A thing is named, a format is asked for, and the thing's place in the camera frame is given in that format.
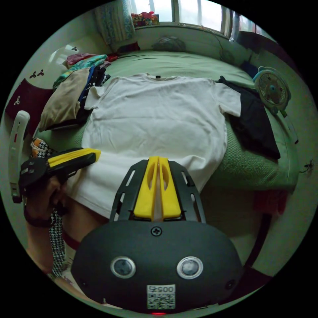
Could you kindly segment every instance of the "black wristband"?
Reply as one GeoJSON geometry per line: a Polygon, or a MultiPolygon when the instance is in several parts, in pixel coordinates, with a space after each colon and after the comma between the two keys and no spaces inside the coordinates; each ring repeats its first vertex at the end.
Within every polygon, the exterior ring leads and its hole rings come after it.
{"type": "Polygon", "coordinates": [[[51,218],[49,218],[48,220],[41,220],[30,217],[26,207],[24,207],[24,218],[30,225],[36,228],[50,228],[54,224],[51,218]]]}

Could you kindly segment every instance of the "green blanket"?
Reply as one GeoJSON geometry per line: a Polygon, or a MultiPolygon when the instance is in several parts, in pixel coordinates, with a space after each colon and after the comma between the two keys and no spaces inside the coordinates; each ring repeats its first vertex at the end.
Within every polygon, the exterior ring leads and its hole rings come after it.
{"type": "MultiPolygon", "coordinates": [[[[188,76],[218,80],[224,76],[235,84],[253,88],[251,77],[241,69],[209,57],[179,52],[139,51],[120,57],[106,69],[111,79],[139,73],[151,75],[188,76]]],[[[279,114],[274,117],[268,110],[275,141],[281,158],[278,162],[247,151],[240,145],[229,121],[228,147],[224,159],[207,185],[246,190],[295,189],[299,163],[295,145],[288,127],[279,114]]],[[[61,131],[46,131],[35,135],[57,151],[80,147],[85,126],[61,131]]]]}

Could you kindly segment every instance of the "houndstooth strap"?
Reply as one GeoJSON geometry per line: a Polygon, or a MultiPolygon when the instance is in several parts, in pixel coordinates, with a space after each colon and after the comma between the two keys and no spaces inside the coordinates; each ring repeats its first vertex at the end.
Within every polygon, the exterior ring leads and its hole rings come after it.
{"type": "Polygon", "coordinates": [[[64,270],[65,245],[62,238],[62,216],[56,209],[51,215],[53,225],[49,228],[50,241],[53,253],[53,270],[56,277],[60,277],[64,270]]]}

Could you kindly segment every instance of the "label sticker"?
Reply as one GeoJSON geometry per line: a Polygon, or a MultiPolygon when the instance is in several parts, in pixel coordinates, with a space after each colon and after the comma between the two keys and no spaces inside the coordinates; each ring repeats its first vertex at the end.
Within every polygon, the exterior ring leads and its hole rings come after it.
{"type": "Polygon", "coordinates": [[[147,285],[148,309],[175,309],[175,285],[147,285]]]}

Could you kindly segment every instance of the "fan grille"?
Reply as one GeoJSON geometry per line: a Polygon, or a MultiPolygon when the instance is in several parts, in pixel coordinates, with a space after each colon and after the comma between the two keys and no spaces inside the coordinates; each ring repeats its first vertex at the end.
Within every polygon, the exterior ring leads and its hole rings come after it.
{"type": "Polygon", "coordinates": [[[279,106],[287,102],[285,84],[274,74],[263,74],[259,79],[259,91],[262,97],[271,105],[279,106]],[[275,92],[270,91],[270,86],[275,87],[275,92]]]}

